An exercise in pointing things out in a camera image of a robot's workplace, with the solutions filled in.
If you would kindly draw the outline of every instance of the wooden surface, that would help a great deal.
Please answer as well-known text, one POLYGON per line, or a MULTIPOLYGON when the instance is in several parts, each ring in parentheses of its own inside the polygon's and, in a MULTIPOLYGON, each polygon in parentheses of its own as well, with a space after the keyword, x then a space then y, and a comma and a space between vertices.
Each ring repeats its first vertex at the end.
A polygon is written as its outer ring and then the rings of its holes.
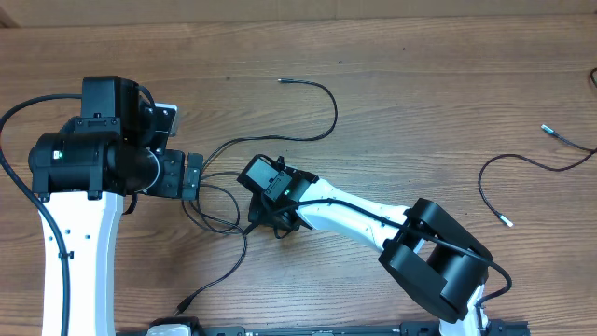
POLYGON ((0 0, 8 27, 591 14, 597 0, 0 0))
MULTIPOLYGON (((209 171, 241 170, 254 154, 285 155, 340 189, 376 202, 442 205, 510 272, 514 288, 488 303, 491 318, 528 320, 533 335, 594 335, 597 327, 595 161, 553 174, 502 161, 485 175, 501 225, 482 203, 477 174, 504 152, 563 166, 583 154, 549 138, 547 123, 596 146, 597 17, 510 17, 176 24, 0 31, 0 110, 43 94, 80 92, 84 76, 119 75, 182 111, 169 147, 211 153, 237 136, 305 136, 326 129, 332 110, 315 80, 336 95, 340 119, 308 144, 246 143, 209 171)), ((77 114, 50 102, 16 115, 3 150, 29 183, 27 155, 44 132, 77 114)), ((231 179, 215 181, 238 196, 231 179)), ((205 190, 206 211, 232 216, 205 190)), ((0 334, 39 335, 44 249, 39 217, 0 174, 0 334)), ((116 255, 116 321, 144 326, 225 273, 238 237, 203 232, 179 202, 141 197, 123 218, 116 255)), ((330 232, 301 230, 283 241, 260 229, 243 266, 188 310, 207 326, 382 325, 433 319, 383 270, 376 254, 330 232)), ((503 285, 491 273, 489 289, 503 285)))

